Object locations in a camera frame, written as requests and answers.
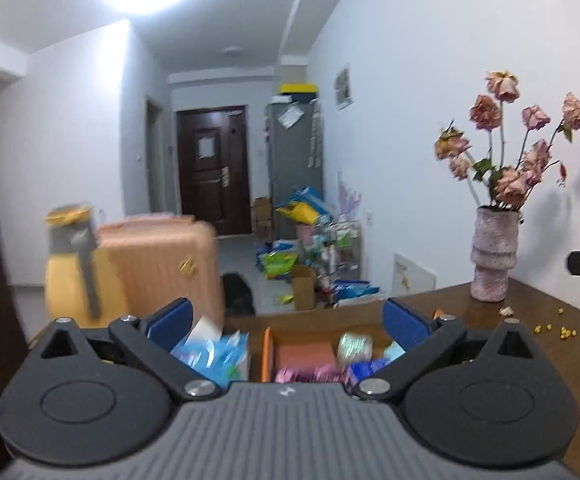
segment vase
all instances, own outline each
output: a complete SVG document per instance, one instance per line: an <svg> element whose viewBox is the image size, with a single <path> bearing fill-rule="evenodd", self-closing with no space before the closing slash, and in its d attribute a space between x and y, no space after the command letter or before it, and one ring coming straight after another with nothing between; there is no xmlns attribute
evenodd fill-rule
<svg viewBox="0 0 580 480"><path fill-rule="evenodd" d="M518 211L477 209L470 256L474 263L470 295L475 300L496 303L506 297L508 271L516 265L518 235Z"/></svg>

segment pink suitcase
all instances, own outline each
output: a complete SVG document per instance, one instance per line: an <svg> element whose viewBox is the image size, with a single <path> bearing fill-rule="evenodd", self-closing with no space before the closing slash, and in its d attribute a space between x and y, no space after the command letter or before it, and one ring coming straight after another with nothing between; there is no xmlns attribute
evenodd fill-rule
<svg viewBox="0 0 580 480"><path fill-rule="evenodd" d="M126 290L130 314L146 317L177 298L224 326L224 292L216 261L216 233L193 216L144 215L99 229Z"/></svg>

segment white logo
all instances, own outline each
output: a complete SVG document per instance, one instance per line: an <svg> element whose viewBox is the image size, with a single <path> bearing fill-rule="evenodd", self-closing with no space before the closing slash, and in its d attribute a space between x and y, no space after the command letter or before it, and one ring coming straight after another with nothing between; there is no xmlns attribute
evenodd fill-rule
<svg viewBox="0 0 580 480"><path fill-rule="evenodd" d="M286 386L283 390L279 390L279 395L283 395L284 397L289 397L295 393L296 390L292 386Z"/></svg>

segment wooden table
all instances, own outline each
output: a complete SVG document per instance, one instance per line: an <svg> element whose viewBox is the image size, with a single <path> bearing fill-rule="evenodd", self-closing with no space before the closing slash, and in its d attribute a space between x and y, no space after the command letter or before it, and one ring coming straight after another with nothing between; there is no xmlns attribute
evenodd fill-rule
<svg viewBox="0 0 580 480"><path fill-rule="evenodd" d="M580 411L580 310L515 280L511 280L508 296L503 303L480 303L470 298L468 291L469 286L465 284L401 298L400 301L427 315L441 308L474 328L496 327L501 321L500 307L504 304L512 307L515 311L514 317L519 318L530 330L536 325L542 326L541 333L535 336L536 341L574 394ZM373 303L367 306L297 312L282 316L228 318L225 329L226 332L233 330L250 332L251 373L253 378L258 378L262 335L267 326L271 326L273 330L277 328L286 331L333 331L350 327L352 332L356 328L358 333L363 333L361 331L363 326L376 326L381 323L381 307L380 303ZM560 308L564 309L562 315L558 314ZM551 332L545 329L548 323L553 326ZM561 326L577 330L577 336L561 340L559 338ZM580 421L565 462L580 474Z"/></svg>

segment floor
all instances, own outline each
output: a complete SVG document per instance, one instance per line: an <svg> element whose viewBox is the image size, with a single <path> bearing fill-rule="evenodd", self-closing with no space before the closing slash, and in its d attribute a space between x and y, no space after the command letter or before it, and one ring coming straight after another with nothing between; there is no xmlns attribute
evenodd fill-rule
<svg viewBox="0 0 580 480"><path fill-rule="evenodd" d="M289 283L267 280L255 266L257 241L251 235L222 237L219 243L219 274L236 272L252 290L258 316L292 312L292 304L280 305L278 298L292 294ZM41 286L15 286L14 300L19 322L27 339L32 339L50 321Z"/></svg>

